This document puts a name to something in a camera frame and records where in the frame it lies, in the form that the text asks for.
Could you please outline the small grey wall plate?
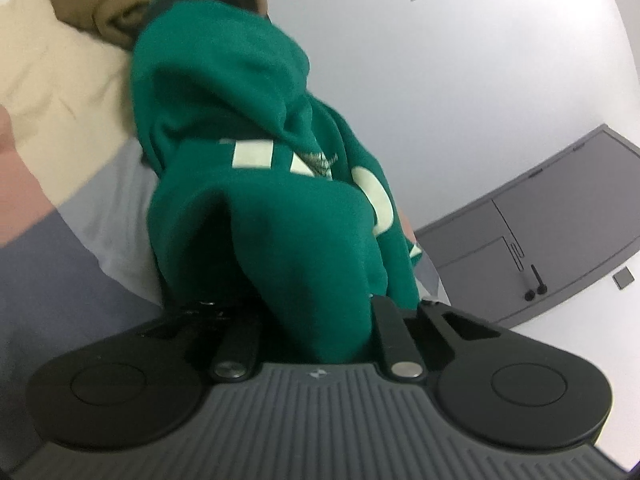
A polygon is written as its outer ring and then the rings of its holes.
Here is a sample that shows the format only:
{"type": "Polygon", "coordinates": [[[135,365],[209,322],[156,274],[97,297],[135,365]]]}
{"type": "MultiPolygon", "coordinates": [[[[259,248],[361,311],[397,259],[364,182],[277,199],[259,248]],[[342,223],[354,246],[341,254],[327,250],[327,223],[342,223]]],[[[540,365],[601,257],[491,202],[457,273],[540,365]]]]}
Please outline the small grey wall plate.
{"type": "Polygon", "coordinates": [[[634,282],[634,276],[626,266],[613,275],[613,280],[619,290],[623,290],[634,282]]]}

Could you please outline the patchwork bed quilt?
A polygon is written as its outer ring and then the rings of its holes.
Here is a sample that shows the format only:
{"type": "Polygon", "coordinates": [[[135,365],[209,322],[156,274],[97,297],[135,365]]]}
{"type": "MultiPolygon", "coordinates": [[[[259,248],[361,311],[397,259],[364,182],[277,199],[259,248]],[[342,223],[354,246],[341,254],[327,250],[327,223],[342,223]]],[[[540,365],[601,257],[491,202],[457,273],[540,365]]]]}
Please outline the patchwork bed quilt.
{"type": "Polygon", "coordinates": [[[184,305],[172,299],[152,251],[158,177],[134,122],[133,53],[63,24],[51,0],[1,8],[6,466],[40,445],[26,408],[37,368],[184,305]]]}

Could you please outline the grey wardrobe door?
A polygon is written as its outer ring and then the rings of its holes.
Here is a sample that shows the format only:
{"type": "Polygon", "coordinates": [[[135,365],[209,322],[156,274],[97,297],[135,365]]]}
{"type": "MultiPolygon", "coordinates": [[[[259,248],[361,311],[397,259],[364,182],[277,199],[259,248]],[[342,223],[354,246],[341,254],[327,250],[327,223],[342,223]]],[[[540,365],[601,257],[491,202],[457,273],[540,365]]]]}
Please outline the grey wardrobe door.
{"type": "Polygon", "coordinates": [[[638,145],[602,125],[418,240],[455,309],[524,323],[638,252],[638,145]]]}

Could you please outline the green hooded sweatshirt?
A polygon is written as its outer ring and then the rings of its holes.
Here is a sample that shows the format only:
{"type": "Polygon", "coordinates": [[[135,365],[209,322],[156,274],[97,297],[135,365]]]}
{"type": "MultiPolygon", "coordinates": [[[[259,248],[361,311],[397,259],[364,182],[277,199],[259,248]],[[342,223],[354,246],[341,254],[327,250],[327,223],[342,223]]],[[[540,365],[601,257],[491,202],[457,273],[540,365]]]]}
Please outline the green hooded sweatshirt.
{"type": "Polygon", "coordinates": [[[369,355],[373,297],[418,305],[421,253],[380,163],[308,74],[304,50],[238,0],[152,0],[134,122],[172,299],[256,297],[313,361],[346,364],[369,355]]]}

